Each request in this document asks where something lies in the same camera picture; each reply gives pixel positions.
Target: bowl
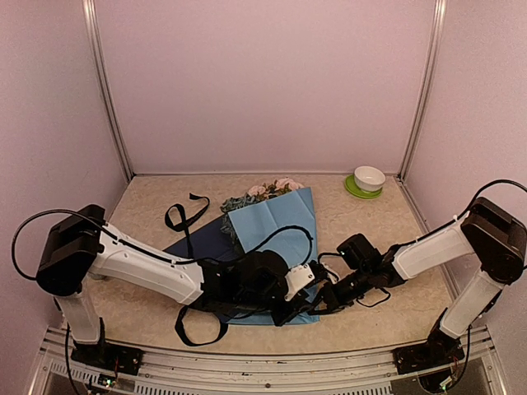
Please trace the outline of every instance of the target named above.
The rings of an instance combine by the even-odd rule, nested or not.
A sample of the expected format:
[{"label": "bowl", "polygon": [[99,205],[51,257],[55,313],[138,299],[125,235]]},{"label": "bowl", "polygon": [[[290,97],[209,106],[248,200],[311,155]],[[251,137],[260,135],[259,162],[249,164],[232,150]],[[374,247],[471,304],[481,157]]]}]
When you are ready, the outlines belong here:
[{"label": "bowl", "polygon": [[367,192],[375,192],[385,184],[386,176],[375,167],[361,166],[355,169],[355,184]]}]

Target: plate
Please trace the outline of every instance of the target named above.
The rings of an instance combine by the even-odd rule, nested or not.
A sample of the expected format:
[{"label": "plate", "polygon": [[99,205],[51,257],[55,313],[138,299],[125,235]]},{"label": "plate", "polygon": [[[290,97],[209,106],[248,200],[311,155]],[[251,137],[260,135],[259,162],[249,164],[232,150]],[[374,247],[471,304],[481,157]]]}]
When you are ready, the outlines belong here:
[{"label": "plate", "polygon": [[346,190],[353,196],[357,196],[361,199],[375,199],[380,196],[382,193],[382,188],[375,192],[367,192],[363,191],[359,187],[357,187],[357,184],[355,184],[355,175],[349,175],[346,177],[346,181],[344,183],[346,186]]}]

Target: light blue paper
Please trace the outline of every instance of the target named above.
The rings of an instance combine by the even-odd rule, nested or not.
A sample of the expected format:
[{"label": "light blue paper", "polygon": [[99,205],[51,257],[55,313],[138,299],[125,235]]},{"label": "light blue paper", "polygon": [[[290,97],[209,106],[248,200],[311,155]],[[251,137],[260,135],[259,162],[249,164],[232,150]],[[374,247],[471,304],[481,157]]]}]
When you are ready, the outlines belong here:
[{"label": "light blue paper", "polygon": [[[306,228],[313,238],[313,250],[307,262],[316,260],[316,220],[311,188],[298,189],[265,202],[243,207],[229,212],[232,225],[244,251],[260,244],[275,230],[287,225]],[[301,264],[309,251],[309,240],[299,230],[285,230],[276,235],[259,251],[271,250],[279,253],[289,268]],[[310,300],[315,297],[316,287],[308,290]],[[297,315],[290,324],[315,323],[318,316],[306,313]],[[273,325],[270,314],[255,314],[248,318],[237,319],[232,323],[249,325]]]}]

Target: pink flower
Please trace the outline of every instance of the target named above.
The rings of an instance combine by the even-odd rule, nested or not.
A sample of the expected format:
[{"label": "pink flower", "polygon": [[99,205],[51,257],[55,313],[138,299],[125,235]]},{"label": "pink flower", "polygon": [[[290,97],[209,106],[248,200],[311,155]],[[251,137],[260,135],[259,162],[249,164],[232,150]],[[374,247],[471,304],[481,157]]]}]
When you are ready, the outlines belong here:
[{"label": "pink flower", "polygon": [[250,196],[258,196],[263,195],[265,193],[266,189],[262,185],[255,185],[253,186],[249,192],[247,192]]},{"label": "pink flower", "polygon": [[291,191],[294,191],[296,189],[304,188],[304,185],[297,183],[296,181],[290,179],[289,177],[286,177],[285,179],[279,179],[277,181],[277,188],[283,189],[286,187],[286,185],[289,185],[289,189]]}]

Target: beige table surface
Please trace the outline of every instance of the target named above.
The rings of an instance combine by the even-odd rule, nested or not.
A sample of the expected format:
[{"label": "beige table surface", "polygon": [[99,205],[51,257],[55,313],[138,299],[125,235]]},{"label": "beige table surface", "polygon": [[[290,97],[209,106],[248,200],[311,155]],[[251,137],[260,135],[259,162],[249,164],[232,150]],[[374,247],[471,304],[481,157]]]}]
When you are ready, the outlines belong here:
[{"label": "beige table surface", "polygon": [[[251,186],[273,182],[282,176],[192,175],[136,177],[126,190],[110,222],[124,233],[165,249],[183,237],[165,226],[166,209],[183,203],[189,215],[203,206],[189,200],[189,192],[211,199],[207,213],[191,228],[221,215],[219,206],[238,197]],[[420,234],[417,223],[399,187],[388,178],[383,193],[374,200],[361,200],[343,187],[342,175],[292,175],[311,187],[315,204],[318,250],[334,251],[346,238],[363,233],[382,253],[391,245]],[[342,276],[349,273],[339,258],[327,262]],[[180,305],[154,291],[115,279],[89,280],[97,313],[104,318],[109,339],[144,346],[188,350],[174,331]],[[322,317],[309,325],[282,328],[231,325],[218,343],[198,351],[232,354],[299,354],[350,351],[423,339],[450,297],[441,271],[425,272],[403,286],[391,290],[392,298],[373,309],[354,305],[341,313]],[[373,290],[365,303],[384,295]],[[189,311],[185,328],[195,342],[212,340],[218,323],[214,316]]]}]

